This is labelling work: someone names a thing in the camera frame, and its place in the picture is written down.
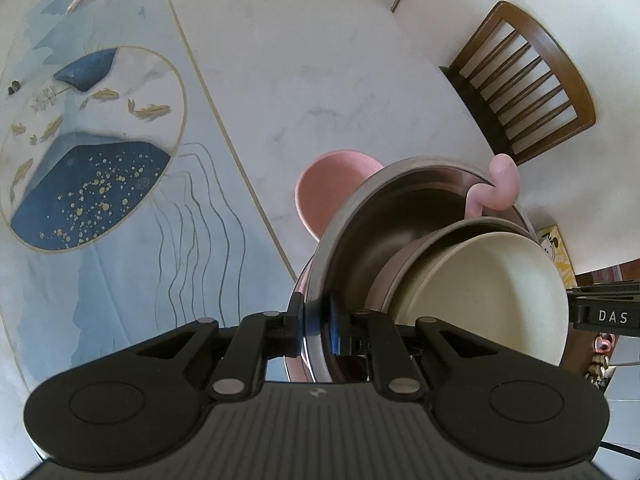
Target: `pink bowl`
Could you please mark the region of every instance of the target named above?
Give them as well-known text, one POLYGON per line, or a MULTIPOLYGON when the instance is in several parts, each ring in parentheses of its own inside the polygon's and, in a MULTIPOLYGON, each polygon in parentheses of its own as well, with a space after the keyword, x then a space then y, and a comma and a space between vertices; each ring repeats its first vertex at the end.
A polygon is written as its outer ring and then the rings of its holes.
POLYGON ((313 238, 324 230, 354 191, 383 165, 355 150, 325 153, 313 161, 296 184, 296 209, 313 238))

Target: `pink pot handle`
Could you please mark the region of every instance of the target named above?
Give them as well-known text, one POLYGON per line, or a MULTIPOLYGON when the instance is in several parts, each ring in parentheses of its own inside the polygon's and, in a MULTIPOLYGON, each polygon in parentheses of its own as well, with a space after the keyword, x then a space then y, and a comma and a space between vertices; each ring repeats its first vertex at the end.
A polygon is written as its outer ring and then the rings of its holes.
POLYGON ((482 208, 505 211, 512 207, 520 193, 520 174, 513 159, 499 153, 489 163, 489 174, 495 181, 490 184, 474 184, 466 194, 465 219, 482 216, 482 208))

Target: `gold circle outline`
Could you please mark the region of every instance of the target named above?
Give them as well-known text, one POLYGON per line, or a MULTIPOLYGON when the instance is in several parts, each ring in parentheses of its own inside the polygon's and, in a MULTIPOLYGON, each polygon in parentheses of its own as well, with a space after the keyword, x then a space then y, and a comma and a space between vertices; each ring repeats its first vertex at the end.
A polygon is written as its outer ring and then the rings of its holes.
MULTIPOLYGON (((118 45, 118 46, 106 46, 104 48, 101 48, 100 50, 95 50, 94 52, 91 52, 90 54, 94 54, 95 52, 100 52, 102 50, 110 50, 112 48, 137 48, 139 50, 145 50, 146 52, 150 52, 152 54, 155 54, 156 56, 158 56, 160 59, 162 59, 164 62, 166 62, 169 67, 171 67, 171 69, 174 71, 176 77, 178 78, 178 82, 180 83, 180 89, 182 90, 182 102, 183 102, 183 113, 182 113, 182 124, 180 125, 180 133, 178 134, 178 137, 175 141, 174 144, 174 148, 172 149, 172 152, 169 153, 169 162, 166 164, 166 166, 164 167, 164 169, 162 170, 162 172, 160 173, 160 175, 158 176, 158 179, 156 180, 156 183, 149 189, 148 193, 143 197, 143 199, 138 202, 138 204, 131 210, 129 211, 122 219, 120 219, 119 222, 117 222, 116 225, 114 225, 113 227, 107 229, 105 232, 101 233, 100 235, 98 235, 95 238, 91 238, 91 240, 89 240, 86 243, 83 243, 82 245, 77 245, 75 247, 69 247, 68 249, 59 249, 59 250, 50 250, 50 249, 42 249, 40 247, 35 247, 32 246, 31 244, 28 244, 27 242, 25 242, 22 238, 20 238, 18 236, 18 233, 16 233, 12 227, 11 224, 9 223, 9 221, 7 220, 5 214, 4 214, 4 208, 2 208, 2 197, 0 197, 0 215, 2 215, 2 220, 4 220, 4 223, 6 224, 7 228, 9 229, 9 232, 25 247, 27 247, 28 249, 30 249, 31 251, 36 251, 39 253, 45 253, 45 254, 61 254, 61 253, 70 253, 72 251, 76 251, 78 249, 83 249, 89 245, 91 245, 93 242, 97 242, 98 240, 100 240, 101 238, 105 237, 107 234, 110 234, 113 230, 115 230, 119 225, 121 225, 127 218, 129 218, 130 216, 133 215, 133 213, 135 212, 136 209, 138 209, 138 207, 140 205, 142 205, 143 202, 145 202, 145 198, 151 193, 151 191, 153 190, 153 188, 158 184, 158 182, 160 182, 160 179, 162 178, 162 176, 166 173, 166 171, 168 170, 169 166, 171 165, 171 163, 175 160, 175 154, 178 151, 178 147, 180 146, 180 142, 182 140, 182 135, 184 134, 184 129, 185 126, 187 124, 187 92, 186 92, 186 88, 184 86, 184 81, 182 80, 182 76, 180 76, 180 72, 178 72, 178 69, 175 67, 175 65, 169 61, 165 56, 163 56, 162 54, 160 54, 159 52, 156 52, 155 50, 152 50, 151 48, 147 48, 146 46, 137 46, 137 45, 118 45)), ((70 65, 71 63, 75 63, 76 61, 78 61, 79 59, 82 59, 85 56, 88 56, 89 54, 84 54, 84 56, 79 57, 73 61, 70 61, 69 63, 67 63, 65 66, 70 65)), ((0 158, 2 157, 2 152, 4 151, 4 145, 6 142, 2 143, 2 148, 0 148, 0 158)))

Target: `metal pot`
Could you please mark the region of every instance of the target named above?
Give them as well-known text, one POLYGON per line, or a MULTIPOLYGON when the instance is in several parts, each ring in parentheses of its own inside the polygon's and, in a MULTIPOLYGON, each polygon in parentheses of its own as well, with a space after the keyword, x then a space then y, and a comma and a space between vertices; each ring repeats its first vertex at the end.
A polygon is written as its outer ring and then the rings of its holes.
MULTIPOLYGON (((305 360, 317 382, 344 380, 359 358, 336 358, 326 344, 324 298, 338 291, 350 310, 364 307, 382 267, 400 249, 464 218, 466 192, 490 182, 480 170, 446 158, 414 157, 386 166, 340 208, 322 236, 308 269, 305 293, 305 360)), ((519 206, 490 216, 514 222, 534 236, 519 206)), ((305 281, 306 272, 301 275, 305 281)))

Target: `brown chair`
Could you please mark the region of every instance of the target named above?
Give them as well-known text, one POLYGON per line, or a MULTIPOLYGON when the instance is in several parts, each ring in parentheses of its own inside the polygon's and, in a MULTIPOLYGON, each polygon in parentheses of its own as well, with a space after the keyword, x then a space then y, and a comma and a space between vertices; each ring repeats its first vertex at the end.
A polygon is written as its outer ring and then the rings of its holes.
POLYGON ((442 68, 442 71, 473 115, 494 153, 507 153, 517 164, 532 159, 595 124, 596 115, 589 90, 571 59, 536 20, 509 2, 499 2, 492 9, 451 66, 442 68), (511 25, 513 31, 475 66, 472 63, 469 71, 468 63, 481 56, 477 53, 483 46, 487 49, 485 43, 488 43, 498 27, 504 23, 511 25), (525 43, 510 53, 518 38, 524 38, 525 43), (533 54, 537 56, 518 69, 517 63, 530 49, 533 49, 533 54), (544 64, 548 70, 527 84, 535 74, 533 70, 540 65, 537 69, 537 72, 540 72, 544 64), (543 84, 553 76, 558 85, 537 97, 545 88, 543 84), (486 90, 492 88, 494 90, 487 96, 486 90), (562 91, 567 100, 545 112, 544 105, 562 91), (550 132, 541 129, 570 108, 573 108, 573 119, 550 132), (515 143, 527 138, 531 140, 541 134, 542 138, 521 151, 514 152, 515 143))

